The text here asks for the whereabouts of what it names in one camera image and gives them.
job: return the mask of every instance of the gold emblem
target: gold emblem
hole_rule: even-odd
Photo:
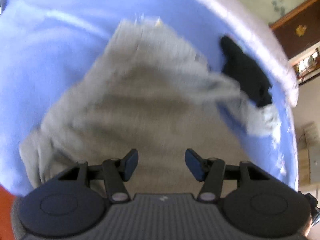
[[[296,28],[296,34],[301,37],[303,36],[305,33],[306,33],[306,30],[307,30],[307,25],[299,25],[297,28]]]

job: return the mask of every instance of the blue fabric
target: blue fabric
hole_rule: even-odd
[[[0,183],[5,188],[16,195],[32,190],[19,156],[20,142],[62,93],[83,78],[119,22],[158,17],[202,52],[212,71],[221,71],[225,59],[219,40],[224,34],[235,36],[195,0],[7,0],[0,16]],[[272,83],[282,120],[278,147],[271,138],[247,136],[221,111],[250,158],[294,187],[297,171],[285,97]],[[286,175],[280,172],[279,160],[285,163]]]

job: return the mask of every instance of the black cloth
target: black cloth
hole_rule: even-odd
[[[258,64],[244,54],[242,49],[228,36],[223,36],[220,44],[227,59],[222,72],[237,80],[241,90],[256,103],[257,107],[270,105],[272,96],[268,89],[271,84]]]

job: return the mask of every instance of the wooden trim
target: wooden trim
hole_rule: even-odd
[[[318,0],[306,0],[304,3],[299,5],[297,8],[293,9],[291,12],[289,12],[287,15],[276,21],[275,23],[271,24],[269,27],[271,30],[275,30],[285,24],[287,21],[291,20],[293,17],[301,13],[303,10],[305,10],[310,5],[314,4]]]

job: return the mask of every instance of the gray cloth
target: gray cloth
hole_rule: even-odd
[[[248,159],[221,120],[217,102],[244,126],[252,125],[250,111],[262,114],[237,82],[208,73],[197,51],[169,28],[122,22],[83,81],[21,144],[20,155],[38,187],[76,161],[101,164],[136,148],[139,165],[126,183],[130,194],[196,194],[201,184],[184,163],[187,148],[228,164]],[[257,127],[272,131],[270,122],[261,122]],[[235,187],[228,182],[224,192]]]

